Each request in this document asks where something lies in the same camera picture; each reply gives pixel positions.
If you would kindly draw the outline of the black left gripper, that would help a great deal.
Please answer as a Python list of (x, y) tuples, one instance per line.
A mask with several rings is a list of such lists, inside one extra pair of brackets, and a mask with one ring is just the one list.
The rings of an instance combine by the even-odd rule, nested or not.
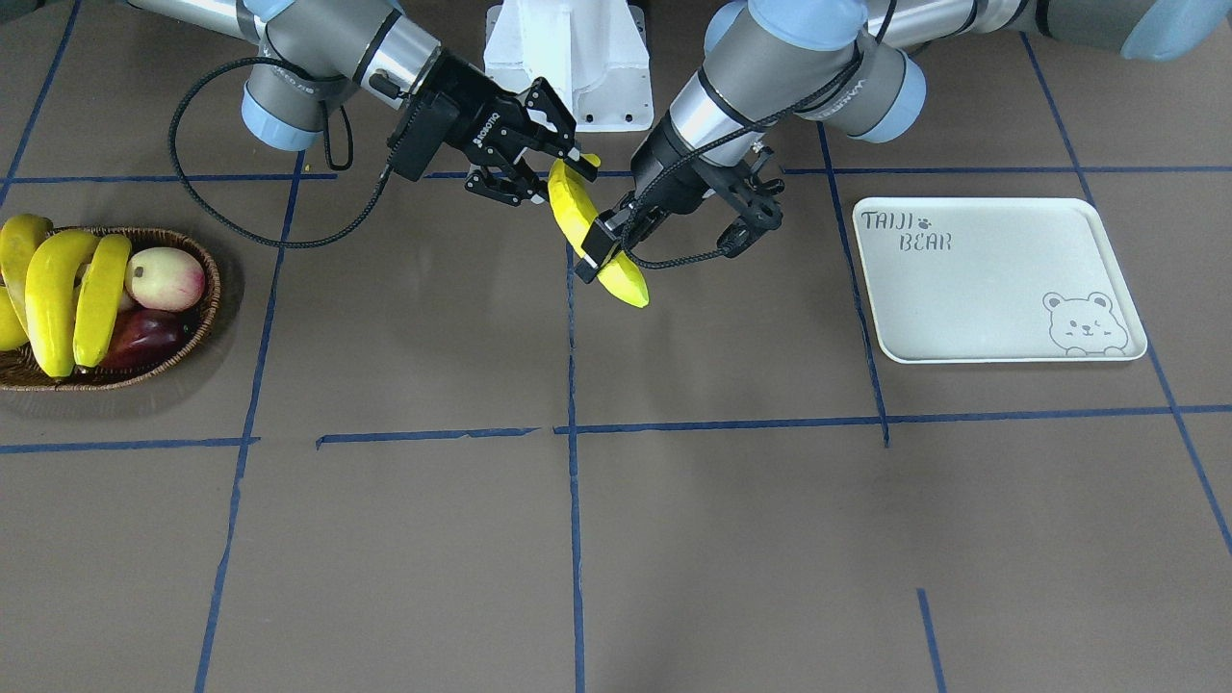
[(582, 215), (580, 261), (574, 273), (582, 282), (590, 284), (609, 276), (625, 284), (646, 284), (643, 273), (620, 248), (620, 229), (628, 219), (644, 219), (667, 215), (692, 215), (713, 190), (716, 196), (736, 210), (736, 219), (719, 236), (716, 248), (726, 258), (736, 258), (784, 222), (784, 179), (763, 180), (760, 173), (775, 152), (770, 146), (752, 146), (756, 158), (752, 164), (742, 158), (726, 164), (708, 162), (705, 155), (686, 162), (692, 152), (673, 123), (659, 123), (634, 150), (630, 171), (634, 178), (634, 197), (622, 199), (615, 210), (599, 212), (589, 197), (574, 199)]

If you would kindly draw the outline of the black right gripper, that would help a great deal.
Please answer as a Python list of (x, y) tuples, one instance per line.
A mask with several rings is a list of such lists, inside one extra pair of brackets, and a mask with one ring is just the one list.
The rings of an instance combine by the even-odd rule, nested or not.
[(513, 207), (549, 200), (547, 182), (524, 162), (527, 148), (557, 158), (588, 182), (598, 180), (598, 164), (577, 142), (577, 120), (545, 76), (516, 95), (469, 63), (441, 54), (420, 84), (420, 92), (429, 90), (458, 105), (460, 118), (444, 146), (471, 162), (467, 192)]

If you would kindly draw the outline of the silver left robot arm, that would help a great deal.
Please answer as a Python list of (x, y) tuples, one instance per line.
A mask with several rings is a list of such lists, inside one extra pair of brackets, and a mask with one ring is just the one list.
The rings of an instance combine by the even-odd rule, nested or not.
[(787, 116), (885, 143), (918, 118), (926, 79), (912, 44), (1002, 30), (1030, 32), (1125, 59), (1175, 59), (1230, 14), (1227, 1), (733, 1), (706, 32), (706, 55), (630, 162), (634, 186), (589, 224), (577, 277), (590, 282), (633, 258), (670, 216), (708, 196), (736, 217), (717, 256), (736, 256), (782, 224), (782, 181), (745, 162)]

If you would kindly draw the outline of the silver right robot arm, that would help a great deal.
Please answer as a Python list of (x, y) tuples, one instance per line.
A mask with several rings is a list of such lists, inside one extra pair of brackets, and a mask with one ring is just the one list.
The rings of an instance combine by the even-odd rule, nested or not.
[(577, 146), (577, 120), (549, 81), (520, 92), (498, 85), (409, 18), (395, 1), (140, 1), (138, 7), (255, 44), (243, 120), (267, 146), (302, 152), (326, 115), (373, 92), (403, 117), (389, 136), (395, 175), (423, 178), (441, 146), (471, 163), (471, 192), (517, 206), (547, 184), (525, 162), (542, 152), (588, 181), (598, 166)]

